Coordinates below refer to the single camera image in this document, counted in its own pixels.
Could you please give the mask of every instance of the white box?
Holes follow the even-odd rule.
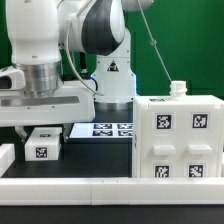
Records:
[[[220,177],[223,105],[214,96],[136,97],[133,177]]]
[[[61,132],[62,128],[35,128],[25,144],[25,160],[58,160]]]

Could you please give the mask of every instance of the white panel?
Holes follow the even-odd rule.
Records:
[[[91,205],[88,179],[1,179],[0,205]]]
[[[15,149],[13,144],[0,146],[0,177],[7,171],[15,160]]]

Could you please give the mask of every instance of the green wall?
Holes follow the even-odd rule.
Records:
[[[0,1],[0,68],[10,64],[11,47],[5,27],[4,1]],[[186,80],[188,94],[224,98],[224,1],[155,0],[146,10],[154,38],[173,80]],[[167,95],[169,81],[150,45],[140,13],[128,13],[132,34],[132,70],[140,95]],[[90,72],[95,57],[88,57]],[[66,59],[65,71],[70,72]]]

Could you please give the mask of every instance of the white platform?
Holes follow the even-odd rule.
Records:
[[[0,205],[152,204],[224,204],[224,178],[0,180]]]

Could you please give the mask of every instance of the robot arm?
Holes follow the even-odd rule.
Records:
[[[153,0],[122,0],[122,7],[125,11],[133,12],[146,9],[152,3]],[[97,56],[96,70],[92,76],[104,96],[94,96],[96,107],[104,110],[132,107],[136,96],[136,76],[130,66],[131,35],[126,29],[124,41],[117,50],[108,56]]]
[[[121,0],[7,0],[6,15],[13,66],[0,78],[16,82],[19,74],[20,85],[0,91],[0,126],[91,121],[92,93],[60,81],[58,44],[63,47],[69,29],[69,50],[112,52],[124,38]]]

